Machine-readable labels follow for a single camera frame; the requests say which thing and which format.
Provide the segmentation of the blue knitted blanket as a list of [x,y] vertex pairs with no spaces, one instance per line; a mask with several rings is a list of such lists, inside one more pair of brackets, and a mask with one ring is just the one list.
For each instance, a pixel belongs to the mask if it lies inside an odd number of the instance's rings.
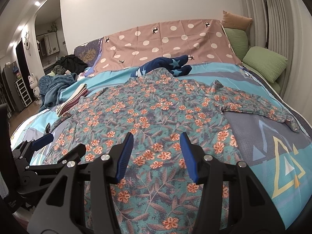
[[39,112],[51,109],[60,103],[59,95],[61,91],[77,81],[77,74],[57,74],[54,77],[44,75],[39,79],[39,90],[41,107]]

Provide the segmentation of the white cat figurine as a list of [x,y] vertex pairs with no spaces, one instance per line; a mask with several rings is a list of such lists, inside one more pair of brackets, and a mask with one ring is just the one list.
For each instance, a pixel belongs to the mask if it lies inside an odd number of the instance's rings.
[[38,81],[34,74],[30,74],[28,76],[30,88],[33,90],[34,97],[36,98],[36,101],[40,102],[40,88],[38,86]]

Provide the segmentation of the green pillow lower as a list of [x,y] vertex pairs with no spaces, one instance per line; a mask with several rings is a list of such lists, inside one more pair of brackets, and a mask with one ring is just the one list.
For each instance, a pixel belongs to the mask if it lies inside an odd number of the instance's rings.
[[288,59],[262,47],[251,47],[242,62],[260,72],[268,82],[274,83],[286,69]]

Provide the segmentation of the folded white maroon clothes stack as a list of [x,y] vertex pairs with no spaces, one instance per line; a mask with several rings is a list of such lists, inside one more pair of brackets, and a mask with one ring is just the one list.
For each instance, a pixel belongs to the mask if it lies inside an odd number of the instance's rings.
[[74,91],[74,93],[67,99],[64,103],[62,103],[57,109],[56,114],[58,117],[63,115],[67,110],[73,107],[76,103],[78,103],[80,97],[88,94],[88,88],[86,83],[82,83],[78,86],[78,88]]

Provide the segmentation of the purple gold patterned cushion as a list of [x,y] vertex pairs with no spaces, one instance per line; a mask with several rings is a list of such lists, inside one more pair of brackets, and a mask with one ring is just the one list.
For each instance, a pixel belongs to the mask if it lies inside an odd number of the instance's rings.
[[75,47],[74,55],[86,63],[88,67],[92,67],[101,52],[102,42],[103,37],[79,45]]

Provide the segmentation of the teal floral garment orange flowers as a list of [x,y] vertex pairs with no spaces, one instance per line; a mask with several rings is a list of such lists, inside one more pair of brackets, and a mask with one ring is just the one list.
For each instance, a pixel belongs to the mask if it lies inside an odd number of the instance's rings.
[[193,182],[181,153],[180,135],[219,161],[243,158],[225,112],[252,113],[300,128],[286,110],[265,98],[193,79],[181,80],[164,68],[105,88],[63,114],[61,130],[44,164],[54,164],[76,145],[86,146],[83,163],[92,162],[134,136],[124,178],[111,186],[122,233],[191,233],[202,185]]

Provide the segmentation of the navy star plush toy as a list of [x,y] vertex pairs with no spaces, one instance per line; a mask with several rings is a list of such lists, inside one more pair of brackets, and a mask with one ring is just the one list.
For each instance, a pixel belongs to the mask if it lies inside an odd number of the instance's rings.
[[188,61],[188,55],[175,58],[158,57],[140,66],[137,70],[132,72],[131,77],[141,77],[159,68],[167,69],[174,77],[188,75],[192,70],[192,67],[187,65]]

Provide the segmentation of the pink polka dot sheet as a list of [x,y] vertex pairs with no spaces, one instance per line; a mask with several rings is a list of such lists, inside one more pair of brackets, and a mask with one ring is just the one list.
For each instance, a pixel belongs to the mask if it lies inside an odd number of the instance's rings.
[[189,64],[241,64],[219,20],[193,19],[148,24],[104,37],[91,75],[141,66],[155,58],[189,56]]

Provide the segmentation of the green pillow upper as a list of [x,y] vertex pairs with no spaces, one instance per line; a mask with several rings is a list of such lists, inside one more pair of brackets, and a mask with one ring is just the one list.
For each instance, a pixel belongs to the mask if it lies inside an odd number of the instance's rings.
[[224,30],[235,55],[242,61],[249,49],[246,32],[234,28],[225,28]]

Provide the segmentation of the grey window curtain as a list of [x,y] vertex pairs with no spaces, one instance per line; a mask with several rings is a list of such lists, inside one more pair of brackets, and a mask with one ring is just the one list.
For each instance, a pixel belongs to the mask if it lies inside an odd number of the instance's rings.
[[[282,99],[311,122],[311,14],[302,0],[267,0],[269,49],[285,56],[288,65],[278,78]],[[263,0],[241,0],[243,15],[253,18],[251,45],[266,41]]]

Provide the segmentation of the green pillow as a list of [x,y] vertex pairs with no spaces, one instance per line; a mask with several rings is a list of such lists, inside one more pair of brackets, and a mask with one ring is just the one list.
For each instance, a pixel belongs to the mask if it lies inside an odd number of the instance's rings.
[[286,69],[288,59],[262,47],[251,47],[242,62],[260,72],[268,82],[274,83]]
[[234,28],[225,28],[224,30],[235,55],[242,61],[249,49],[246,32]]

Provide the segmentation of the black clothes pile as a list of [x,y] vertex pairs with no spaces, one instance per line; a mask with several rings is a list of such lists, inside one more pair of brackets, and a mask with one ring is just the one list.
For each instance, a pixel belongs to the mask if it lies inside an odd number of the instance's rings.
[[88,65],[80,60],[77,56],[74,54],[61,57],[59,60],[57,60],[53,65],[53,72],[55,74],[65,74],[65,72],[68,70],[70,73],[76,73],[80,74],[82,73]]

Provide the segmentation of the tan pillow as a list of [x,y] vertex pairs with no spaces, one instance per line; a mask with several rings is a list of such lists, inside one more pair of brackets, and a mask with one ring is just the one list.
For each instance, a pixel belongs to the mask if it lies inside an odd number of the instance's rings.
[[253,18],[233,14],[223,11],[222,25],[225,28],[233,28],[242,31],[247,31],[253,22]]

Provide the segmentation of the white small shelf rack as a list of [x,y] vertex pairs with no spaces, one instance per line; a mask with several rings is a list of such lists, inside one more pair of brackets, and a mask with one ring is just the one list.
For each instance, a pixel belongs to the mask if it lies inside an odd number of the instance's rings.
[[28,93],[23,78],[19,78],[17,81],[15,81],[15,87],[21,98],[22,104],[24,107],[28,107],[32,103],[32,99]]

